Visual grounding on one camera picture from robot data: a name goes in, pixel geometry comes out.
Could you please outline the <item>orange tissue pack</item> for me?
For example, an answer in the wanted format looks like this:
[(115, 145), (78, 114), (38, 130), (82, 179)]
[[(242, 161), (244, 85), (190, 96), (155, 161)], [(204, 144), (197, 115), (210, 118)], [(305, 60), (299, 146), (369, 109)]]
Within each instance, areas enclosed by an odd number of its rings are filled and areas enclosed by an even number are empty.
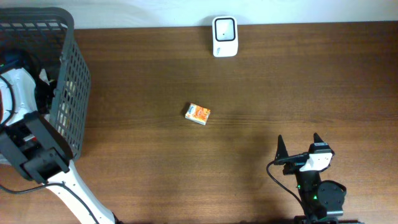
[(205, 125), (210, 113), (210, 109), (190, 103), (188, 110), (185, 113), (185, 118), (198, 124)]

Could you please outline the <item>cream noodle packet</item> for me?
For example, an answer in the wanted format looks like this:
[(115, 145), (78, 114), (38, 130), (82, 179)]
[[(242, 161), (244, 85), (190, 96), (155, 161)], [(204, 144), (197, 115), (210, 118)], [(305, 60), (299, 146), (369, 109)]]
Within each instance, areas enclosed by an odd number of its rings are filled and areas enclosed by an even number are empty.
[(41, 71), (39, 73), (39, 78), (46, 85), (50, 85), (50, 82), (49, 82), (49, 79), (48, 79), (48, 76), (47, 76), (47, 72), (45, 71), (44, 68), (41, 69)]

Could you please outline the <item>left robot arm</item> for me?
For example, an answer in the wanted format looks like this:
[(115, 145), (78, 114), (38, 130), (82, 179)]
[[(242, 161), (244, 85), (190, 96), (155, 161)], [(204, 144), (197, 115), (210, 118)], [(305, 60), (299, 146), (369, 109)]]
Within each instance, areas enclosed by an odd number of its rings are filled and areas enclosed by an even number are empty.
[(14, 195), (53, 192), (80, 223), (119, 223), (77, 172), (73, 152), (45, 115), (53, 86), (38, 59), (22, 49), (1, 52), (1, 155), (37, 186), (1, 190)]

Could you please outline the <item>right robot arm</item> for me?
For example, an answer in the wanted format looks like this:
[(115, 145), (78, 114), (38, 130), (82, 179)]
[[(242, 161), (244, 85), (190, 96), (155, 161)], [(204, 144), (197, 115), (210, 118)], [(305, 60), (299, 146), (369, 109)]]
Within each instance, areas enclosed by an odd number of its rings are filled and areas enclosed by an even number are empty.
[(294, 223), (338, 223), (343, 215), (346, 187), (332, 180), (321, 180), (320, 173), (330, 167), (335, 152), (321, 137), (313, 134), (313, 143), (307, 152), (290, 156), (282, 136), (278, 136), (275, 166), (283, 166), (284, 175), (294, 175), (297, 181), (302, 216)]

